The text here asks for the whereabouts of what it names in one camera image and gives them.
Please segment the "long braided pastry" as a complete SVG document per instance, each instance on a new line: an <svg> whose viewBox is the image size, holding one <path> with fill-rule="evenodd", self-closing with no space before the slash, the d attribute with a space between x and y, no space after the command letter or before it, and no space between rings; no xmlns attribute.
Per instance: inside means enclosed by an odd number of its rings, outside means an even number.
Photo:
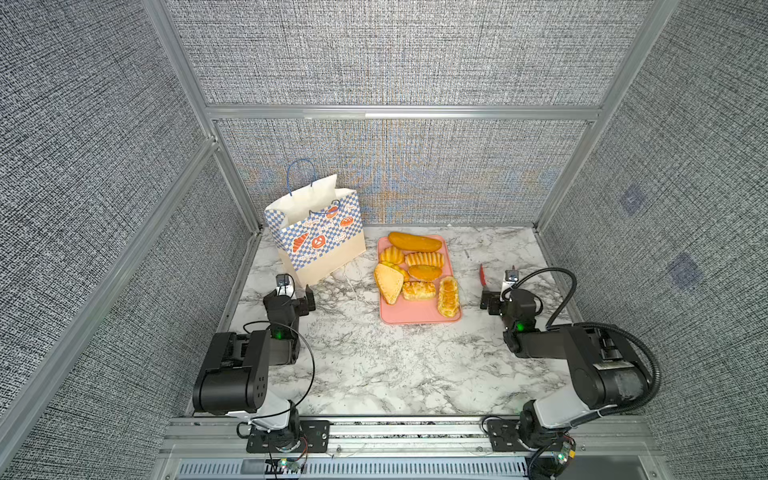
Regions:
<svg viewBox="0 0 768 480"><path fill-rule="evenodd" d="M444 318L452 319L459 313L460 306L457 280L453 276L443 277L438 290L438 313Z"/></svg>

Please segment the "oval golden bread bun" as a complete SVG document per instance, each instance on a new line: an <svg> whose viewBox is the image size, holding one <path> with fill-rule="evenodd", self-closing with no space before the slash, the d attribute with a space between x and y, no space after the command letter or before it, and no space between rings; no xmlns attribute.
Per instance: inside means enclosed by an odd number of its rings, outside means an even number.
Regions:
<svg viewBox="0 0 768 480"><path fill-rule="evenodd" d="M408 274L415 280L433 282L442 275L442 268L432 265L412 265L408 268Z"/></svg>

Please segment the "checkered paper bag blue handles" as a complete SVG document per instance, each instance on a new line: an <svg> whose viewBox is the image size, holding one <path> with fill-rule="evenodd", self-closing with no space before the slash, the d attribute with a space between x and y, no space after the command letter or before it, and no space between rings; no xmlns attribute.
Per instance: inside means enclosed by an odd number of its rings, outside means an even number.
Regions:
<svg viewBox="0 0 768 480"><path fill-rule="evenodd" d="M336 174L313 179L264 209L264 220L288 274L304 288L366 251L358 192L337 185Z"/></svg>

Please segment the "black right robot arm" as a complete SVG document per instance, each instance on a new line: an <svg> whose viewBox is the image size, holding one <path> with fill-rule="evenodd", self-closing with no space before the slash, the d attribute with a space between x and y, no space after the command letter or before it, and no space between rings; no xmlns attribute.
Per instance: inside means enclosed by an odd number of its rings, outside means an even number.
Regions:
<svg viewBox="0 0 768 480"><path fill-rule="evenodd" d="M567 363L569 382L527 402L516 427L528 449L548 448L582 424L646 405L661 387L661 367L650 349L633 334L612 324L580 322L536 327L542 302L518 288L484 289L480 308L500 317L503 341L521 359Z"/></svg>

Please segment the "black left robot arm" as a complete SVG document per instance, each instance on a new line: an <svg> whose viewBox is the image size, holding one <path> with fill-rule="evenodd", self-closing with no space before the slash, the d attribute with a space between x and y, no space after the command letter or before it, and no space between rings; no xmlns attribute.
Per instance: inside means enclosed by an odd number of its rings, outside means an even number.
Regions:
<svg viewBox="0 0 768 480"><path fill-rule="evenodd" d="M297 298L279 287L264 298L267 319L251 333L213 336L193 387L194 411L238 420L236 435L249 453L311 451L312 432L305 432L298 412L301 400L281 397L268 387L269 369L293 365L311 348L299 332L300 318L316 309L310 288Z"/></svg>

